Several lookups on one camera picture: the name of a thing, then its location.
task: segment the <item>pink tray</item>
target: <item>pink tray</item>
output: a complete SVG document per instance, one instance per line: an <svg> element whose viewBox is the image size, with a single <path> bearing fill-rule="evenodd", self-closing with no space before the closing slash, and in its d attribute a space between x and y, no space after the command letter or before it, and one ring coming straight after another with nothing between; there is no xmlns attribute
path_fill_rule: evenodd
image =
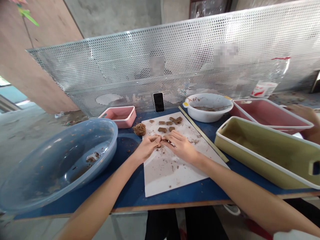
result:
<svg viewBox="0 0 320 240"><path fill-rule="evenodd" d="M135 107L128 106L108 108L98 118L111 119L117 124L118 128L131 128L136 117Z"/></svg>
<svg viewBox="0 0 320 240"><path fill-rule="evenodd" d="M313 124L264 98L233 100L232 116L266 125L279 131L295 134Z"/></svg>

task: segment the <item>metal mesh screen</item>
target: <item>metal mesh screen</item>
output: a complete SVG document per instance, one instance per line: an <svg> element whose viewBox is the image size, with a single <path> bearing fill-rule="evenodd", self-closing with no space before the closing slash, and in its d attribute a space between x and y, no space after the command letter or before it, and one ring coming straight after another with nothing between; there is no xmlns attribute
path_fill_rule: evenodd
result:
<svg viewBox="0 0 320 240"><path fill-rule="evenodd" d="M153 109L156 92L164 94L165 107L201 92L248 96L271 59L285 53L291 62L276 90L309 85L310 76L320 69L319 16L320 1L304 0L28 52L93 117L113 106ZM237 54L225 54L225 69L216 65L216 43L238 47ZM163 74L150 74L154 57L164 58ZM229 68L235 59L238 65Z"/></svg>

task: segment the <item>wooden pillar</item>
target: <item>wooden pillar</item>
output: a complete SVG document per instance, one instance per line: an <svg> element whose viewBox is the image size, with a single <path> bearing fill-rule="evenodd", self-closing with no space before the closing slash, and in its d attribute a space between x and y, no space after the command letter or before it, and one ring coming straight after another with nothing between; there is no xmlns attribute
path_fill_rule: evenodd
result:
<svg viewBox="0 0 320 240"><path fill-rule="evenodd" d="M82 39L63 0L28 0L26 9L39 27L25 19L34 48ZM78 110L73 101L25 51L32 48L17 6L0 1L0 76L47 113Z"/></svg>

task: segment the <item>white cutting board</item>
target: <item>white cutting board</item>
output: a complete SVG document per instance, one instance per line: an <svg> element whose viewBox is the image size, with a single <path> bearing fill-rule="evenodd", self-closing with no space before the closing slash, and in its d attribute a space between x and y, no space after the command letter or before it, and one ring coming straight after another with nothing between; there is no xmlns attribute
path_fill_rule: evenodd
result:
<svg viewBox="0 0 320 240"><path fill-rule="evenodd" d="M162 136L169 134L169 127L171 126L159 125L159 121L170 121L169 117L181 117L183 119L182 123L179 125L173 123L172 127L175 127L177 131L186 136L197 151L228 168L226 163L210 147L206 140L204 140L181 112L153 118L153 123L150 123L150 120L142 121L142 123L146 125L146 134L143 138L154 134L160 134ZM158 132L159 127L167 128L167 133ZM144 162L146 197L182 187L205 178L208 178L208 176L191 164L186 163L181 158L178 158L164 145L161 145L161 148L159 148L158 151L154 150L151 156Z"/></svg>

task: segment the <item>yellow tray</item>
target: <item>yellow tray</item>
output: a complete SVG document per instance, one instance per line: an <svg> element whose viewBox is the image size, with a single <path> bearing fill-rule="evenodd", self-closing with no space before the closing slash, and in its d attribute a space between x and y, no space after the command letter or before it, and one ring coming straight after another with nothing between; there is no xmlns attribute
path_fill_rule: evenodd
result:
<svg viewBox="0 0 320 240"><path fill-rule="evenodd" d="M320 189L320 175L313 175L320 145L239 117L231 117L216 134L219 149L277 186Z"/></svg>

